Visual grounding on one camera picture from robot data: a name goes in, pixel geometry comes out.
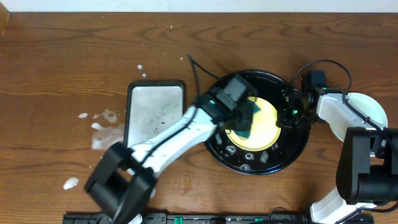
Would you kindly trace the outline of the green yellow sponge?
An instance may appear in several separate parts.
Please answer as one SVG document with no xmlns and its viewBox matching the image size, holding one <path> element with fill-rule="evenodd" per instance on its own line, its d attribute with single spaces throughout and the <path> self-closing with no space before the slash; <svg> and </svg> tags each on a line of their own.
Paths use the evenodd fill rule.
<svg viewBox="0 0 398 224">
<path fill-rule="evenodd" d="M 233 124 L 234 133 L 241 138 L 247 139 L 251 134 L 254 114 L 260 111 L 260 107 L 251 101 L 243 104 L 236 113 L 236 122 Z"/>
</svg>

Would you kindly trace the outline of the yellow plate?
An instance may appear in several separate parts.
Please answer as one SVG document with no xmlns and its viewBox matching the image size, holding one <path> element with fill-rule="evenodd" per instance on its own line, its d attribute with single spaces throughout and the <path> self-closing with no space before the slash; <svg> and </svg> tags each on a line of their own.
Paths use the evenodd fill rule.
<svg viewBox="0 0 398 224">
<path fill-rule="evenodd" d="M 246 151 L 261 151 L 271 147 L 279 138 L 281 128 L 277 127 L 277 110 L 268 101 L 262 98 L 249 97 L 248 100 L 255 103 L 251 130 L 249 136 L 245 138 L 236 131 L 226 130 L 225 133 L 229 140 L 236 146 Z"/>
</svg>

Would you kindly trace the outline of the light green plate front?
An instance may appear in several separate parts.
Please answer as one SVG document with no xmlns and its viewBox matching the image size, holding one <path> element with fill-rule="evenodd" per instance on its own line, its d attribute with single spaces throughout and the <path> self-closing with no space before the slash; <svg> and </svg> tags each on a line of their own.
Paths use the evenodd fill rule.
<svg viewBox="0 0 398 224">
<path fill-rule="evenodd" d="M 317 106 L 317 115 L 330 125 L 330 128 L 339 140 L 344 141 L 348 127 L 359 126 L 368 130 L 373 129 L 368 123 L 364 123 L 348 107 L 344 100 L 348 100 L 351 107 L 365 115 L 365 117 L 370 117 L 371 121 L 380 128 L 388 127 L 388 120 L 384 109 L 370 96 L 362 93 L 349 93 L 347 96 L 328 93 L 320 97 L 320 102 Z"/>
</svg>

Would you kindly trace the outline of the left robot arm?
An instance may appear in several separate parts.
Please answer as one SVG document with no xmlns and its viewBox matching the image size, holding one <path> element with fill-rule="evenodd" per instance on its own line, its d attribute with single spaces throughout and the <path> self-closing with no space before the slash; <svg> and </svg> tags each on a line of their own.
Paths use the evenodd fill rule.
<svg viewBox="0 0 398 224">
<path fill-rule="evenodd" d="M 196 98 L 182 118 L 157 136 L 130 147 L 109 147 L 85 191 L 111 223 L 130 223 L 155 192 L 159 175 L 193 146 L 219 129 L 249 131 L 257 90 L 241 75 L 223 80 Z"/>
</svg>

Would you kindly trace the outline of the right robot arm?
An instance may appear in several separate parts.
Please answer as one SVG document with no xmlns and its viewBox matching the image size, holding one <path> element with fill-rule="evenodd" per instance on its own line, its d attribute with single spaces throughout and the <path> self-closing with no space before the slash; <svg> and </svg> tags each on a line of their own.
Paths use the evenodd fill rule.
<svg viewBox="0 0 398 224">
<path fill-rule="evenodd" d="M 314 223 L 345 223 L 361 212 L 388 213 L 397 202 L 397 130 L 375 122 L 347 92 L 326 85 L 323 71 L 301 77 L 301 90 L 289 84 L 282 94 L 277 125 L 301 129 L 327 123 L 343 140 L 336 187 L 310 207 Z"/>
</svg>

